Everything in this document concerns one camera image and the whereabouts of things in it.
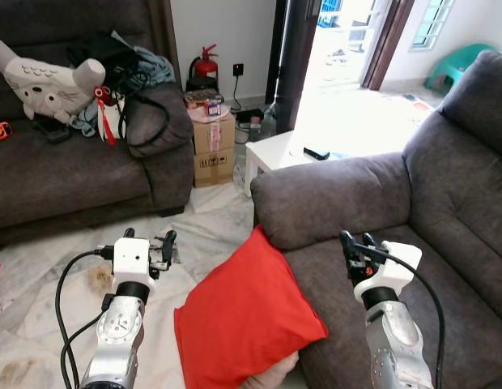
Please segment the brown door frame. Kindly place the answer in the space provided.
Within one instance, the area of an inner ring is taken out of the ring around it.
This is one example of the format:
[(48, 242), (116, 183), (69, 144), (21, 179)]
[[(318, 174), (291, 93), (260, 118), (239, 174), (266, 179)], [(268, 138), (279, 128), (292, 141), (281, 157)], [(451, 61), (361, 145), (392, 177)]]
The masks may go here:
[(368, 57), (360, 84), (362, 88), (377, 92), (383, 85), (414, 3), (415, 0), (389, 0), (383, 26), (378, 30), (376, 44)]

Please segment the grey white plush toy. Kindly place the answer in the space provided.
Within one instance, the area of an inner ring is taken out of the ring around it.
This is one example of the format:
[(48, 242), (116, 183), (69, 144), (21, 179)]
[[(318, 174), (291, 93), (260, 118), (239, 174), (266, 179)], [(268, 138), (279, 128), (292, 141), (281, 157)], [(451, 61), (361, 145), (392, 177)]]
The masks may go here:
[(94, 58), (69, 68), (20, 57), (0, 41), (0, 74), (21, 100), (26, 118), (40, 114), (70, 125), (91, 104), (106, 70)]

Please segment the two-seat grey-brown fabric sofa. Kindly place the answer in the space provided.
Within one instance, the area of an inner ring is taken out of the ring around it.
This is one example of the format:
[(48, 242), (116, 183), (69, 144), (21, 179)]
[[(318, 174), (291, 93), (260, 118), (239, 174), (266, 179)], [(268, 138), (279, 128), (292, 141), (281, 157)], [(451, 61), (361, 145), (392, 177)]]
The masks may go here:
[(341, 230), (422, 250), (400, 299), (444, 389), (502, 389), (502, 54), (480, 54), (399, 153), (322, 160), (258, 175), (255, 220), (329, 330), (300, 352), (310, 389), (372, 389), (366, 312), (352, 296)]

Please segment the small black device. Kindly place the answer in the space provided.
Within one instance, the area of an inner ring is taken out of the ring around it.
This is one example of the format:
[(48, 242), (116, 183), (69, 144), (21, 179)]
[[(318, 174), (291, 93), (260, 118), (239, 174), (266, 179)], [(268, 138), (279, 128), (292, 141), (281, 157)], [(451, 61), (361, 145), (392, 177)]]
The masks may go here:
[(59, 144), (70, 140), (72, 134), (70, 128), (65, 123), (56, 119), (39, 118), (32, 120), (33, 129), (44, 135), (50, 144)]

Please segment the green plastic stool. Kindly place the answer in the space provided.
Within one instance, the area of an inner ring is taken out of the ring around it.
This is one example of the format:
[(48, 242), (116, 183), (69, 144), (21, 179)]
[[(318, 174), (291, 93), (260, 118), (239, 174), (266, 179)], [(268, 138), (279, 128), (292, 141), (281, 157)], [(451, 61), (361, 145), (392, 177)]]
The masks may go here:
[(483, 42), (477, 42), (477, 44), (466, 45), (466, 47), (456, 49), (455, 52), (441, 59), (433, 67), (432, 73), (425, 79), (425, 88), (435, 90), (437, 83), (444, 82), (443, 78), (450, 79), (452, 85), (454, 85), (466, 73), (466, 68), (472, 66), (483, 51), (499, 53), (496, 47), (491, 47), (491, 45), (484, 44)]

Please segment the brown cardboard box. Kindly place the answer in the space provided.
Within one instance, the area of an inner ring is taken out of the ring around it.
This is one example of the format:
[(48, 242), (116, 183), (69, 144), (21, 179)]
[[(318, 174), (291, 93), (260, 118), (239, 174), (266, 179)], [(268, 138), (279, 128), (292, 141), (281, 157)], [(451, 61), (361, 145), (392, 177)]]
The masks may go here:
[(194, 122), (194, 186), (228, 184), (235, 168), (236, 119), (231, 113), (213, 122)]

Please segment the pink plate with small boxes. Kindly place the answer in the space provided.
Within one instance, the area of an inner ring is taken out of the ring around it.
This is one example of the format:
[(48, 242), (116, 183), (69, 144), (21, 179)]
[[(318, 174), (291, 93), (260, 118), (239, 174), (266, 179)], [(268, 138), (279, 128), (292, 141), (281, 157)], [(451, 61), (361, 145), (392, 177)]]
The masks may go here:
[(230, 114), (230, 107), (217, 89), (189, 90), (183, 97), (188, 115), (195, 122), (214, 122)]

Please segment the red pillow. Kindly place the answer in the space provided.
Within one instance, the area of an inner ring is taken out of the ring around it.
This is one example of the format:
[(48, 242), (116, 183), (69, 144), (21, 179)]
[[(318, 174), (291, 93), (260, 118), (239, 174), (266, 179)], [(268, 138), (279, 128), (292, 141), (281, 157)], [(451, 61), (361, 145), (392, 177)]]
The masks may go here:
[(262, 226), (174, 312), (185, 388), (239, 389), (328, 335)]

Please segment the dark door leaf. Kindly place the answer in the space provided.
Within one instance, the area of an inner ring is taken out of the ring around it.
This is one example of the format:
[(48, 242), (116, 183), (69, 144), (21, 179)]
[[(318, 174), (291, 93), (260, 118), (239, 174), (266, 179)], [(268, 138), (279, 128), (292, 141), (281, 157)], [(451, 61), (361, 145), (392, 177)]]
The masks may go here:
[(317, 32), (321, 0), (274, 0), (274, 25), (267, 67), (266, 116), (274, 133), (291, 132)]

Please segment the red fire extinguisher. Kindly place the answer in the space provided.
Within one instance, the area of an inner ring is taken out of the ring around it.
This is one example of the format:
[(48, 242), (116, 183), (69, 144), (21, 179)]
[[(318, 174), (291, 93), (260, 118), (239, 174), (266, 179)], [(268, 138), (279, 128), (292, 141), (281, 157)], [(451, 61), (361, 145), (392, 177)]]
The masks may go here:
[(214, 57), (213, 49), (215, 45), (202, 48), (202, 55), (195, 57), (189, 63), (187, 81), (185, 81), (186, 92), (198, 92), (198, 90), (219, 90), (219, 66), (211, 57)]

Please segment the black bag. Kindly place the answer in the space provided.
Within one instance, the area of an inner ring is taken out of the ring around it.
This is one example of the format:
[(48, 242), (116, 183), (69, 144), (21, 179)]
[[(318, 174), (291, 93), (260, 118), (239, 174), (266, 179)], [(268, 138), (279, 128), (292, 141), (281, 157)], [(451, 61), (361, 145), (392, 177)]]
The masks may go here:
[(66, 45), (66, 58), (72, 66), (95, 59), (108, 71), (136, 66), (139, 59), (131, 45), (109, 32), (95, 32), (89, 36), (78, 37)]

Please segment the long dark fabric sofa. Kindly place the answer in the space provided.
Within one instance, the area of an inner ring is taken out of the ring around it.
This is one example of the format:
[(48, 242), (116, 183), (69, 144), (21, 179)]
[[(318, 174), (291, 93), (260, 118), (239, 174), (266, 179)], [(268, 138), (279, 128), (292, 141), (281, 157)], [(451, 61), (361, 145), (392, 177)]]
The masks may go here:
[[(173, 66), (169, 0), (0, 0), (0, 41), (15, 54), (69, 66), (67, 48), (116, 32)], [(194, 125), (181, 85), (168, 81), (126, 103), (126, 137), (74, 136), (51, 144), (0, 74), (0, 247), (121, 221), (176, 215), (194, 184)]]

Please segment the louvred glass window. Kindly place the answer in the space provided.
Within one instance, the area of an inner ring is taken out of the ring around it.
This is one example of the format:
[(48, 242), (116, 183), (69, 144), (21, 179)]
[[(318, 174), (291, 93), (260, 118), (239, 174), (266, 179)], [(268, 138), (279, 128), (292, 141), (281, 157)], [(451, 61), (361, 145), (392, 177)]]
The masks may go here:
[(425, 12), (411, 42), (411, 51), (432, 49), (456, 0), (426, 0)]

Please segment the red white ribbon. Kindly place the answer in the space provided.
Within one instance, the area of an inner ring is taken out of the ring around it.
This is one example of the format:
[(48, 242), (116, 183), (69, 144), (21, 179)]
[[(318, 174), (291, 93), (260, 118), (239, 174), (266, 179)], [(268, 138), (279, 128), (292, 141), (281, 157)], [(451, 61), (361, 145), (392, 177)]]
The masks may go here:
[(98, 131), (100, 139), (107, 144), (115, 145), (126, 137), (124, 122), (125, 97), (106, 85), (93, 89), (95, 93), (96, 108), (98, 108)]

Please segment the black power strip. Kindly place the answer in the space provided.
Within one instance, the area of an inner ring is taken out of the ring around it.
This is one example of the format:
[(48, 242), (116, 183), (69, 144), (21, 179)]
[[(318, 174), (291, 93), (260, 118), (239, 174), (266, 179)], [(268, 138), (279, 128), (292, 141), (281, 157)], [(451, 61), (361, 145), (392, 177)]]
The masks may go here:
[(262, 119), (265, 117), (265, 112), (262, 109), (245, 109), (233, 111), (232, 114), (237, 122), (250, 123), (250, 125), (261, 125)]

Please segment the blue-grey cloth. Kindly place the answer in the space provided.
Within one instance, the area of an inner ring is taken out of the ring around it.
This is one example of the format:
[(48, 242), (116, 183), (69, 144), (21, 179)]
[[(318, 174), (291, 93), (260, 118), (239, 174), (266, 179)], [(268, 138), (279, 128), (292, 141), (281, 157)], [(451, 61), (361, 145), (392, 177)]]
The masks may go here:
[(155, 55), (143, 47), (133, 47), (137, 62), (125, 79), (126, 87), (132, 92), (154, 88), (163, 83), (177, 81), (174, 68), (167, 58)]

